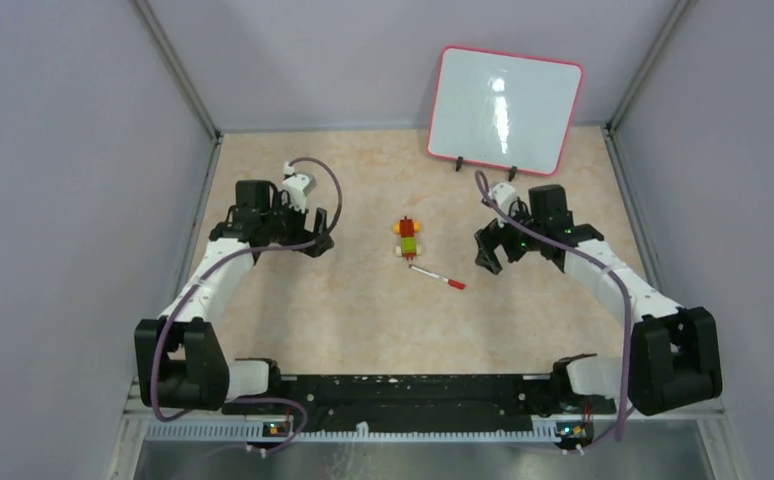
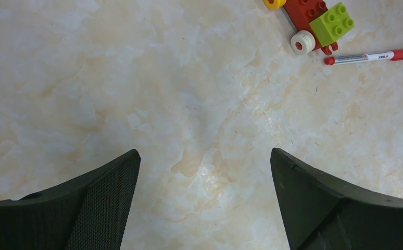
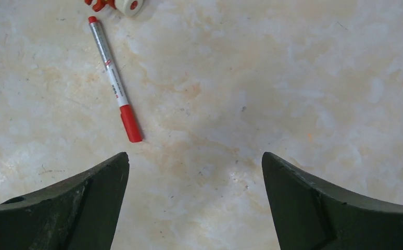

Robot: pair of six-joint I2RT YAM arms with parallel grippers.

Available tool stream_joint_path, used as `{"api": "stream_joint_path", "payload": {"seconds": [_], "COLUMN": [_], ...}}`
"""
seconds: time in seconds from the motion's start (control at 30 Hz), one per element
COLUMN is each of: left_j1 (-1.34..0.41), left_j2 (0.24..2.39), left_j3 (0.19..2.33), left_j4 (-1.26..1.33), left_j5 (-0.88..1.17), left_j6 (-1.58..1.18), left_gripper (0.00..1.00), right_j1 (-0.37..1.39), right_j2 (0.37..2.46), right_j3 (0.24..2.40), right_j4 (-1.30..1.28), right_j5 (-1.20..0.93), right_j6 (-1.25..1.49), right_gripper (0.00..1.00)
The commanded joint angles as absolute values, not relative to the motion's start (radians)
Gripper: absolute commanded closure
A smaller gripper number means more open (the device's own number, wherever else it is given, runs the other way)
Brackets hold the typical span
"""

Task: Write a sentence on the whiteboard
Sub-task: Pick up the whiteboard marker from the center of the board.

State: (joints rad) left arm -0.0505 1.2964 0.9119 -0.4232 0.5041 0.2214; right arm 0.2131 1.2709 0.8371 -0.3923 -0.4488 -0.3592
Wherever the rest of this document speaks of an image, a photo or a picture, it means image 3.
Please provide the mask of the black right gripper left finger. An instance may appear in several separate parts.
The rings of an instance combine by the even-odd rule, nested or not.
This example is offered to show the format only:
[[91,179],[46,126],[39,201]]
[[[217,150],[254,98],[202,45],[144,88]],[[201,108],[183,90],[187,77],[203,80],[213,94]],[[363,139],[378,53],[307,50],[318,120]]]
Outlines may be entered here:
[[0,249],[110,249],[129,177],[118,153],[0,204]]

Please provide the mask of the red whiteboard marker pen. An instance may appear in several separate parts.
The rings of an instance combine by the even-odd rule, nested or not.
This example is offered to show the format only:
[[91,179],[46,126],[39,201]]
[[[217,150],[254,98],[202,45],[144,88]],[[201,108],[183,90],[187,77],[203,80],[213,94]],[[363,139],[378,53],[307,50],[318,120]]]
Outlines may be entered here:
[[120,116],[127,133],[128,139],[132,143],[141,142],[143,136],[137,123],[135,113],[128,101],[127,95],[124,91],[123,84],[118,74],[116,64],[114,62],[110,47],[108,45],[103,27],[100,21],[95,16],[88,17],[91,33],[96,42],[98,51],[105,66],[106,73],[109,77],[112,90],[116,97]]

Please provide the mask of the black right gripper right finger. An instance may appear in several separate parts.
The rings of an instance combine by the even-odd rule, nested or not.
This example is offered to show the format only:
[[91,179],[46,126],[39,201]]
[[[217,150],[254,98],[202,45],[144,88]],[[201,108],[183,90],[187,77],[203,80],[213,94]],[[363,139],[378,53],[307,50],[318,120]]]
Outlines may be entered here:
[[403,205],[352,192],[270,152],[261,164],[281,249],[403,249]]

